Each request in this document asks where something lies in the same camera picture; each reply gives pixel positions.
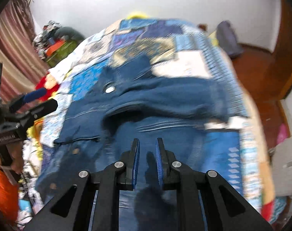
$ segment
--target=gray bag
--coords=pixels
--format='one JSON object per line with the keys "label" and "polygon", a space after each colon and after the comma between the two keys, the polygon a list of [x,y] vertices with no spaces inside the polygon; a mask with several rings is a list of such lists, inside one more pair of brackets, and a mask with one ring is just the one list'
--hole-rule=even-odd
{"label": "gray bag", "polygon": [[216,28],[216,38],[219,45],[230,58],[235,58],[243,53],[243,49],[237,42],[237,36],[231,28],[230,22],[222,21]]}

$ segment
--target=pile of clothes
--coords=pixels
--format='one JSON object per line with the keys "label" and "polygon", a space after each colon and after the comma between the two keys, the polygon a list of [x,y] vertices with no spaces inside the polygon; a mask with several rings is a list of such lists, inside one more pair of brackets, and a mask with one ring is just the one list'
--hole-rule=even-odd
{"label": "pile of clothes", "polygon": [[42,60],[46,59],[45,52],[48,46],[55,43],[53,36],[56,30],[61,28],[61,25],[55,21],[49,21],[45,26],[43,26],[43,31],[35,36],[33,40],[33,46]]}
{"label": "pile of clothes", "polygon": [[50,46],[60,40],[74,40],[80,44],[85,37],[71,27],[62,27],[55,21],[49,21],[43,26],[43,31],[39,33],[33,40],[33,46],[42,60],[47,56],[47,50]]}

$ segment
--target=orange cloth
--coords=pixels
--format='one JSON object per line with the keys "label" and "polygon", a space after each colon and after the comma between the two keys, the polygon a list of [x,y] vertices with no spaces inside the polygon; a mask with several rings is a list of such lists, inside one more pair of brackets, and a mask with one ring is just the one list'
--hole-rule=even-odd
{"label": "orange cloth", "polygon": [[46,55],[51,56],[56,50],[58,50],[66,41],[60,40],[57,43],[53,44],[47,49]]}
{"label": "orange cloth", "polygon": [[0,170],[0,211],[13,224],[18,217],[18,185],[11,185],[7,176]]}

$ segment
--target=denim jacket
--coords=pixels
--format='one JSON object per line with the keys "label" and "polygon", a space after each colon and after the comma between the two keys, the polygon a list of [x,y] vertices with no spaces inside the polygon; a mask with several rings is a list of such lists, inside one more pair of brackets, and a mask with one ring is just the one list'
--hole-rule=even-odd
{"label": "denim jacket", "polygon": [[100,171],[140,140],[136,189],[121,191],[119,230],[176,230],[176,193],[159,188],[156,138],[193,169],[201,169],[204,122],[228,120],[227,95],[212,79],[164,78],[151,73],[145,54],[117,68],[104,67],[87,95],[71,104],[54,156],[36,183],[53,194],[80,170]]}

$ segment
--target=black bracket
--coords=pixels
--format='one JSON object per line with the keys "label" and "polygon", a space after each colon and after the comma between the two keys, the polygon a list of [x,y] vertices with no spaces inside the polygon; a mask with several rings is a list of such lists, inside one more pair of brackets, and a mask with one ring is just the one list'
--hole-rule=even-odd
{"label": "black bracket", "polygon": [[159,184],[177,191],[179,231],[271,231],[271,225],[216,171],[192,170],[157,139]]}
{"label": "black bracket", "polygon": [[119,191],[136,185],[139,140],[119,161],[95,173],[80,171],[25,226],[25,231],[84,231],[89,229],[93,202],[98,191],[92,231],[118,230]]}

